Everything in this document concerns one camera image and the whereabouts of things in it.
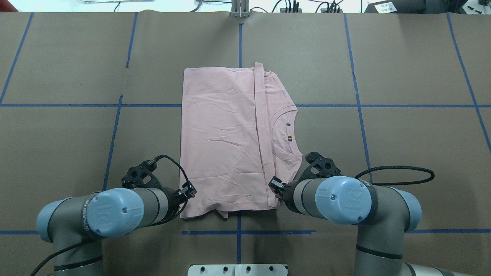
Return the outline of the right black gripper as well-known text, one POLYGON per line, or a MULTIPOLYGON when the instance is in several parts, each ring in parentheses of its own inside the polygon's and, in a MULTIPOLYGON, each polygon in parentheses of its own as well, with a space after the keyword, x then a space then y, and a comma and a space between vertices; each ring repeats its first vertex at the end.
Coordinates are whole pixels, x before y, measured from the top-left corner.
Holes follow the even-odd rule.
POLYGON ((276 176, 273 176, 270 182, 268 183, 268 186, 270 187, 270 189, 274 194, 280 194, 279 198, 282 199, 285 206, 290 211, 298 211, 298 208, 296 207, 296 204, 293 199, 293 193, 297 185, 298 185, 298 180, 293 180, 289 183, 282 183, 282 181, 276 176))

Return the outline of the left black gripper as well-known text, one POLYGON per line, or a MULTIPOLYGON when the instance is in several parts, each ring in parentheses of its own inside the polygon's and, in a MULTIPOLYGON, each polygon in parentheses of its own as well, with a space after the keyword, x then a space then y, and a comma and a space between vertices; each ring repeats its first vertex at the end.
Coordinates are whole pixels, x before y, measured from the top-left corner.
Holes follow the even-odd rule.
POLYGON ((184 183, 180 190, 173 190, 170 187, 166 187, 165 195, 167 196, 167 212, 165 221, 173 220, 180 210, 180 205, 183 204, 185 200, 193 199, 196 193, 197 190, 191 182, 184 183))

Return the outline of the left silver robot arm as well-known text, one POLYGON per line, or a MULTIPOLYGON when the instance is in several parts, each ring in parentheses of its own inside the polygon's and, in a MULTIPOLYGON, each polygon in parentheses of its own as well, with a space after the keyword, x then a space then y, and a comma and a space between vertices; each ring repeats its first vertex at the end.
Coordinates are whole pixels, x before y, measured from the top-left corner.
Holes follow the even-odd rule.
POLYGON ((36 230, 55 252, 31 275, 54 259, 55 276, 101 276, 103 239, 170 222, 195 194, 195 187, 186 182, 180 190, 117 187, 49 203, 36 218, 36 230))

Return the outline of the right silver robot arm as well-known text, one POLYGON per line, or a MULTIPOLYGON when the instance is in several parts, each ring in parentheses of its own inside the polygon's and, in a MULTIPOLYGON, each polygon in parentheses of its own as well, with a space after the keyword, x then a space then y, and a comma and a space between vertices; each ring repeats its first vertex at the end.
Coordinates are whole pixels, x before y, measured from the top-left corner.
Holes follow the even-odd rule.
POLYGON ((347 176, 283 183, 272 192, 293 212, 358 228, 356 276, 458 276, 456 271, 403 261, 404 234, 416 229, 422 208, 409 192, 347 176))

